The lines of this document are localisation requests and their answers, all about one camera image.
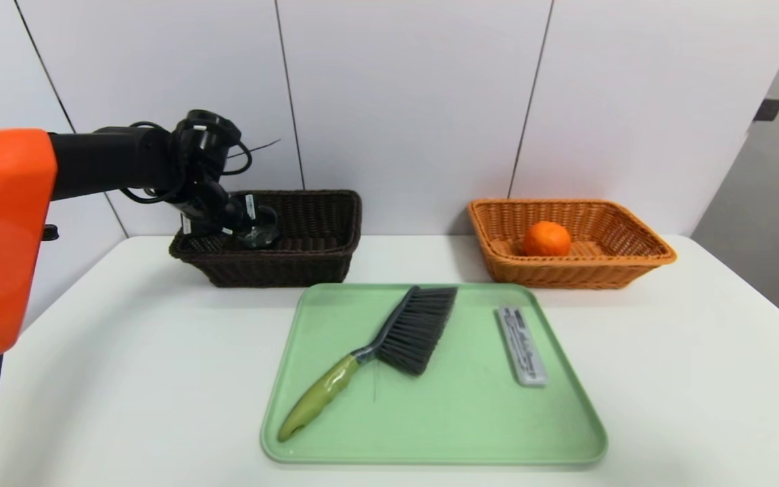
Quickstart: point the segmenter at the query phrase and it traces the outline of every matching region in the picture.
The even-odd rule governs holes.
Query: light brown basket
[[[565,289],[619,289],[677,256],[619,204],[603,200],[475,200],[467,207],[486,268],[499,283]],[[563,225],[573,238],[562,258],[523,255],[536,222]]]

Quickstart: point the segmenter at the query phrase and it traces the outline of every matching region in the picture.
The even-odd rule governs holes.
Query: brush handle
[[[346,355],[302,395],[279,430],[279,441],[287,441],[307,423],[311,423],[337,395],[346,388],[359,363]]]

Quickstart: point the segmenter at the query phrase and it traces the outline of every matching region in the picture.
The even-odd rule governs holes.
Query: black bristles
[[[402,372],[425,372],[457,292],[457,287],[415,290],[378,345],[377,357]]]

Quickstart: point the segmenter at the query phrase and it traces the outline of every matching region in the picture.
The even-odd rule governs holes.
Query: table surface
[[[685,237],[627,289],[533,292],[609,433],[587,468],[280,465],[259,431],[302,289],[124,241],[4,357],[0,487],[779,485],[779,310]],[[473,237],[362,237],[348,283],[489,281]]]

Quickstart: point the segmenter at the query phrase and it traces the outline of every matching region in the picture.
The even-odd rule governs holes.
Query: brown wicker basket
[[[354,191],[242,191],[279,214],[281,239],[267,250],[242,250],[228,235],[177,233],[170,255],[218,287],[307,287],[341,283],[359,244],[362,201]]]
[[[476,200],[467,207],[492,279],[528,287],[619,289],[663,264],[674,250],[618,204],[602,200]],[[536,222],[567,228],[569,256],[523,255],[522,239]]]

